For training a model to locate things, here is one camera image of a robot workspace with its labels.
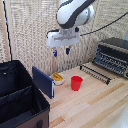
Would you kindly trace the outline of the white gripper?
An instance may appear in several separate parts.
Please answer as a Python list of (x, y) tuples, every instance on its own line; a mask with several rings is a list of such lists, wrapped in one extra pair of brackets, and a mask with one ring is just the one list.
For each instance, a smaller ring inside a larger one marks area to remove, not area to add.
[[(50, 48), (74, 45), (79, 42), (79, 28), (74, 27), (71, 29), (55, 29), (47, 33), (46, 45)], [(70, 54), (70, 47), (66, 48), (66, 55)], [(57, 57), (57, 49), (54, 49), (54, 57)]]

